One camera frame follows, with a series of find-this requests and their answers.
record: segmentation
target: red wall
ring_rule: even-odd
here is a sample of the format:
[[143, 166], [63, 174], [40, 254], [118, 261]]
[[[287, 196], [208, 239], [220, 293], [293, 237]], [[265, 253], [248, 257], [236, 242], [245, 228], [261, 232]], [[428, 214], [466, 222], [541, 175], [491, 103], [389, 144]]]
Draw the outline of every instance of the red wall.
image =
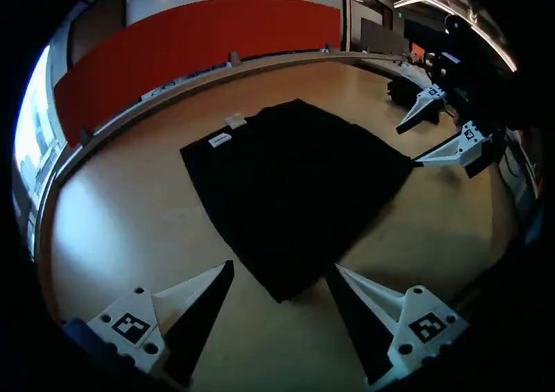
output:
[[209, 0], [173, 8], [119, 31], [54, 88], [70, 145], [170, 81], [228, 61], [281, 51], [339, 48], [340, 10], [300, 0]]

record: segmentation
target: cable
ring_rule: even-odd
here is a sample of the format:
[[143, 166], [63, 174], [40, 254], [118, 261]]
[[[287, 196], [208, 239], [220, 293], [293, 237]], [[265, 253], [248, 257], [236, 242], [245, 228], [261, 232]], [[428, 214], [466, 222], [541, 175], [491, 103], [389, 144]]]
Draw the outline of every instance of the cable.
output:
[[507, 152], [503, 153], [503, 158], [505, 158], [505, 163], [507, 164], [507, 169], [509, 170], [509, 173], [515, 177], [515, 178], [519, 178], [518, 175], [516, 175], [513, 170], [511, 169], [511, 165], [509, 164], [509, 159], [507, 158]]

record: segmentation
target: screw hole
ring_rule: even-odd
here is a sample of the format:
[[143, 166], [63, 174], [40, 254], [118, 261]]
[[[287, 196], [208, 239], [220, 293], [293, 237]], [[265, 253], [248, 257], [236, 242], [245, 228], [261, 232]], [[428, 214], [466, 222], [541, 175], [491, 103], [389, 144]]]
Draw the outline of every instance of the screw hole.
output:
[[133, 367], [135, 365], [135, 359], [133, 359], [133, 357], [130, 355], [121, 355], [121, 360], [126, 366]]
[[443, 354], [443, 353], [447, 353], [447, 352], [449, 352], [450, 350], [451, 350], [451, 345], [450, 345], [450, 344], [442, 344], [442, 345], [439, 347], [439, 352], [442, 353], [442, 354]]
[[410, 344], [402, 344], [399, 346], [399, 353], [402, 355], [409, 355], [412, 352], [412, 346]]
[[113, 343], [106, 343], [106, 351], [108, 353], [117, 353], [117, 346]]
[[150, 355], [155, 355], [158, 353], [158, 346], [154, 343], [147, 343], [144, 345], [144, 351]]

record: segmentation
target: tag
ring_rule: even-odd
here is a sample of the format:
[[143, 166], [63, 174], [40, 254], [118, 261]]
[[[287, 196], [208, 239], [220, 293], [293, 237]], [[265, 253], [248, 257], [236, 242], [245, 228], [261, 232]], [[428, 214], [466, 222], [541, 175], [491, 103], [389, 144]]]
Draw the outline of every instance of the tag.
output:
[[227, 142], [231, 139], [231, 135], [227, 133], [220, 133], [218, 136], [214, 136], [213, 138], [209, 139], [208, 142], [212, 145], [212, 148], [216, 148], [222, 145], [223, 142]]
[[247, 121], [239, 113], [228, 117], [225, 122], [231, 127], [231, 129], [237, 129], [240, 126], [246, 125]]

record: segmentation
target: black cloth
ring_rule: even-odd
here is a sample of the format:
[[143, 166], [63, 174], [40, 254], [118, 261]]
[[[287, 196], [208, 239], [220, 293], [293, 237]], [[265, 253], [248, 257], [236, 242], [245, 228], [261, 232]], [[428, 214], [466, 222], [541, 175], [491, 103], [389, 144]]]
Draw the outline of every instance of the black cloth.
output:
[[[246, 121], [181, 155], [220, 235], [282, 302], [314, 283], [361, 236], [410, 174], [411, 160], [301, 100]], [[220, 133], [232, 139], [213, 148], [208, 140]]]

